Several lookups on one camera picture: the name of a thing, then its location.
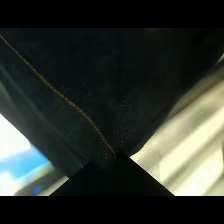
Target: yellow thread seam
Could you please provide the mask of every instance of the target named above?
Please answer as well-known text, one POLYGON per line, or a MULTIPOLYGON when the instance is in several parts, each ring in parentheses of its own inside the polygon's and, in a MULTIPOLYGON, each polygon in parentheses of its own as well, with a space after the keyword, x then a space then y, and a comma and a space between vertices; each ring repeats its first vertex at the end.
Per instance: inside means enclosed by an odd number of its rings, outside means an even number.
POLYGON ((60 92, 58 92, 49 82, 47 82, 47 80, 39 72, 37 72, 37 70, 35 68, 33 68, 33 66, 29 64, 29 62, 27 62, 20 55, 15 50, 15 48, 12 47, 2 35, 0 35, 0 38, 23 60, 23 62, 25 62, 28 65, 28 67, 44 82, 44 84, 46 86, 48 86, 55 94, 57 94, 62 99, 64 99, 70 106, 72 106, 73 108, 75 108, 90 123, 90 125, 95 129, 95 131, 101 137, 101 139, 103 140, 103 142, 108 146, 108 148, 112 151, 113 155, 115 156, 114 150, 112 149, 112 147, 110 146, 110 144, 107 142, 106 138, 104 137, 104 135, 102 134, 102 132, 99 130, 99 128, 95 125, 95 123, 93 122, 93 120, 85 112, 83 112, 78 106, 76 106, 68 98, 66 98, 64 95, 62 95, 60 92))

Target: seam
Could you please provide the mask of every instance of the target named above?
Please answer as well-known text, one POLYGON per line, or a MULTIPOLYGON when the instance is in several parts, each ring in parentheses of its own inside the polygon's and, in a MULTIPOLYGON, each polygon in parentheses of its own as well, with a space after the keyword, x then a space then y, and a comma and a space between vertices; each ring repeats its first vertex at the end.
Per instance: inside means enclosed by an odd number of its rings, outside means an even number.
POLYGON ((50 88, 55 94, 57 94, 59 97, 61 97, 66 103, 68 103, 72 108, 74 108, 76 111, 78 111, 88 122, 89 124, 94 128, 94 130, 97 132, 97 134, 101 137, 102 141, 107 145, 107 147, 111 150, 114 157, 116 158, 115 152, 113 148, 110 146, 110 144, 107 142, 106 138, 104 137, 103 133, 100 131, 100 129, 96 126, 96 124, 93 122, 93 120, 82 110, 80 109, 76 104, 74 104, 72 101, 70 101, 68 98, 66 98, 63 94, 61 94, 59 91, 57 91, 32 65, 30 65, 29 62, 27 62, 19 53, 15 50, 14 47, 12 47, 8 41, 0 35, 0 38, 5 42, 6 45, 8 45, 11 50, 13 50, 17 56, 22 59, 22 61, 37 75, 37 77, 48 87, 50 88))

